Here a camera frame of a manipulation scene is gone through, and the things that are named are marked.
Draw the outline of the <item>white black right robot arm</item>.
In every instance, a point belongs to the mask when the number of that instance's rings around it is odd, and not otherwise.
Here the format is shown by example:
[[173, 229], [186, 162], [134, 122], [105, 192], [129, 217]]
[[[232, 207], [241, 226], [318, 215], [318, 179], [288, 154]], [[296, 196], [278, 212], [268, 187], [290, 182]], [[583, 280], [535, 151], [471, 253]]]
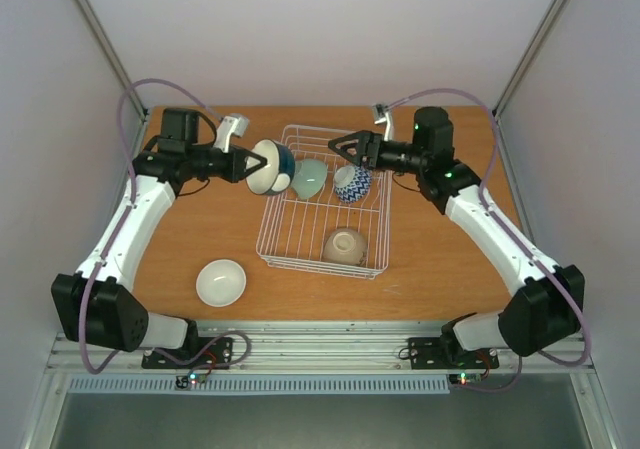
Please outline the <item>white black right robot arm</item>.
[[503, 310], [443, 326], [444, 359], [459, 366], [477, 350], [499, 346], [528, 357], [582, 332], [582, 272], [560, 266], [504, 215], [480, 177], [455, 157], [454, 126], [443, 108], [418, 109], [413, 125], [409, 142], [357, 131], [330, 140], [328, 147], [356, 167], [414, 175], [421, 195], [467, 234], [504, 282], [511, 298]]

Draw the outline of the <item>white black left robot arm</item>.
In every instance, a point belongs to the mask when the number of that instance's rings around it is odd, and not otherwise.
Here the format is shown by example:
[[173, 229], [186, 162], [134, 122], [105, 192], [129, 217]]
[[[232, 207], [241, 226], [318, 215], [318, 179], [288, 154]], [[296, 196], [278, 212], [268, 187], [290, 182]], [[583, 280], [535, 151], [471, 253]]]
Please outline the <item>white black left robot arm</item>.
[[215, 124], [198, 110], [163, 111], [161, 130], [133, 159], [134, 178], [94, 250], [75, 273], [52, 283], [67, 339], [126, 352], [162, 348], [179, 367], [199, 360], [202, 344], [188, 321], [148, 311], [134, 297], [133, 283], [157, 225], [186, 182], [237, 183], [266, 166], [265, 157], [231, 142], [248, 125], [240, 114]]

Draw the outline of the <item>white bowl black rim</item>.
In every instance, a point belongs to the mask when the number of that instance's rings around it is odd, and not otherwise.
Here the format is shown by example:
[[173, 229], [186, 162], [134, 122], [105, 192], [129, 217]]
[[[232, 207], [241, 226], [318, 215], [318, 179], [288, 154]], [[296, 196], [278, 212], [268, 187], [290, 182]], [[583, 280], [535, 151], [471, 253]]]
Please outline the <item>white bowl black rim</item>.
[[246, 178], [248, 189], [256, 195], [275, 196], [284, 192], [295, 174], [295, 158], [284, 145], [271, 139], [260, 140], [252, 152], [267, 164]]

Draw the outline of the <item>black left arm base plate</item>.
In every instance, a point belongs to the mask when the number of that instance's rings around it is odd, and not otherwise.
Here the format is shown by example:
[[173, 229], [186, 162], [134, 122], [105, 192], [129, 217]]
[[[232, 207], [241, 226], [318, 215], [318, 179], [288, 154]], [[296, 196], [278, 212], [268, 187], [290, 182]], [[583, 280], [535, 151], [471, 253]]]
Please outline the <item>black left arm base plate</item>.
[[223, 364], [231, 361], [233, 339], [223, 337], [209, 345], [211, 338], [196, 337], [178, 349], [165, 349], [165, 353], [153, 350], [142, 357], [141, 367], [147, 370], [192, 369], [199, 366]]

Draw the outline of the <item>red patterned bowl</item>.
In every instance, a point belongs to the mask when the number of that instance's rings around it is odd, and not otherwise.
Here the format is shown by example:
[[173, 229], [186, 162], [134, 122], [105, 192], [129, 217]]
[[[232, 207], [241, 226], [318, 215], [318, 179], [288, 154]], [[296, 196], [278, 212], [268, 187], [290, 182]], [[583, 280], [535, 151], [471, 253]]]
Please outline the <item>red patterned bowl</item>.
[[355, 165], [345, 165], [334, 173], [334, 193], [343, 203], [355, 203], [368, 194], [372, 181], [373, 176], [369, 170]]

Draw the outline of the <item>celadon green ceramic bowl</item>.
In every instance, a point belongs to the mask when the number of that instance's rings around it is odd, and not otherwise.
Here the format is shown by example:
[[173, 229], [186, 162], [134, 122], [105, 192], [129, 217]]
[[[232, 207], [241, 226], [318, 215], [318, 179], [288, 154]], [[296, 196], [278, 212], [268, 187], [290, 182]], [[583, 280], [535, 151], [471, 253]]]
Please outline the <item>celadon green ceramic bowl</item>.
[[326, 182], [327, 164], [317, 159], [303, 159], [295, 162], [295, 173], [291, 187], [301, 200], [315, 196]]

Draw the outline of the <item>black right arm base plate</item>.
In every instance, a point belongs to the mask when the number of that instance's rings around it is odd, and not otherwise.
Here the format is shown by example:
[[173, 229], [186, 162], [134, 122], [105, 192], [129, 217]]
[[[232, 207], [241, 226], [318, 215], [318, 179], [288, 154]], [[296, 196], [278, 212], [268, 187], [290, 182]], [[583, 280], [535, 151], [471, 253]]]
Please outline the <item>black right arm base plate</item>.
[[450, 349], [439, 337], [413, 337], [407, 340], [409, 361], [414, 370], [498, 369], [499, 359], [489, 349], [464, 351]]

